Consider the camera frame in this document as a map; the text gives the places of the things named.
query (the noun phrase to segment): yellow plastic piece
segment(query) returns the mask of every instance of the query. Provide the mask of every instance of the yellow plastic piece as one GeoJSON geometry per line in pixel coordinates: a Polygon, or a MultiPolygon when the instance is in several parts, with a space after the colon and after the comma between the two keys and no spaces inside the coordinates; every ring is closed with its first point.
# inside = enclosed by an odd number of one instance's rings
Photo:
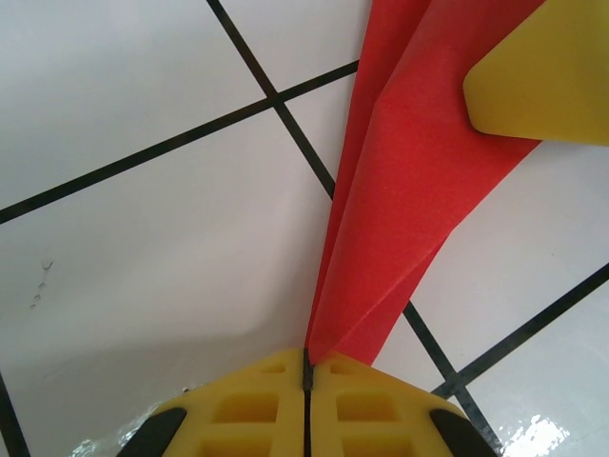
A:
{"type": "Polygon", "coordinates": [[[481,132],[609,145],[609,1],[546,0],[463,91],[481,132]]]}
{"type": "Polygon", "coordinates": [[[163,404],[187,416],[163,457],[302,456],[303,350],[267,357],[163,404]]]}
{"type": "Polygon", "coordinates": [[[439,397],[334,354],[315,367],[311,455],[452,457],[429,418],[435,408],[463,417],[439,397]]]}

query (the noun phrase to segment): fabric fold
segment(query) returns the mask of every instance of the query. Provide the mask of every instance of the fabric fold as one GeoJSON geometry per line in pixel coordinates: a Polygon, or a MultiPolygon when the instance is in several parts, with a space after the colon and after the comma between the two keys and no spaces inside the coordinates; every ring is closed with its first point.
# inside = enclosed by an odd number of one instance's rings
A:
{"type": "Polygon", "coordinates": [[[372,363],[452,229],[537,141],[482,135],[465,74],[542,0],[377,0],[309,321],[313,362],[372,363]]]}

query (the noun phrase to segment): white tile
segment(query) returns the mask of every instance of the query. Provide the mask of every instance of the white tile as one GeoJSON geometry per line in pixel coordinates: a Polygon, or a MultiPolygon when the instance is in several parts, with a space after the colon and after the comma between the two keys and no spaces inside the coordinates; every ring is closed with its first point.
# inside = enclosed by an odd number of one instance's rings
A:
{"type": "Polygon", "coordinates": [[[0,364],[33,455],[301,346],[329,205],[267,111],[3,225],[0,364]]]}
{"type": "Polygon", "coordinates": [[[458,226],[413,302],[463,368],[609,259],[609,149],[543,143],[458,226]]]}
{"type": "Polygon", "coordinates": [[[433,390],[443,381],[431,357],[403,316],[400,316],[391,330],[372,367],[423,390],[433,390]]]}
{"type": "Polygon", "coordinates": [[[457,408],[459,408],[461,411],[463,411],[463,407],[461,406],[461,403],[459,403],[459,400],[457,400],[457,398],[455,397],[450,397],[448,399],[448,401],[450,403],[452,403],[453,405],[455,405],[457,408]]]}
{"type": "Polygon", "coordinates": [[[505,457],[606,455],[609,285],[469,387],[505,457]]]}
{"type": "Polygon", "coordinates": [[[276,89],[360,58],[370,0],[223,0],[276,89]]]}
{"type": "Polygon", "coordinates": [[[334,180],[341,161],[354,82],[355,75],[346,76],[287,102],[296,122],[334,180]]]}
{"type": "Polygon", "coordinates": [[[0,10],[0,208],[263,97],[203,1],[0,10]]]}

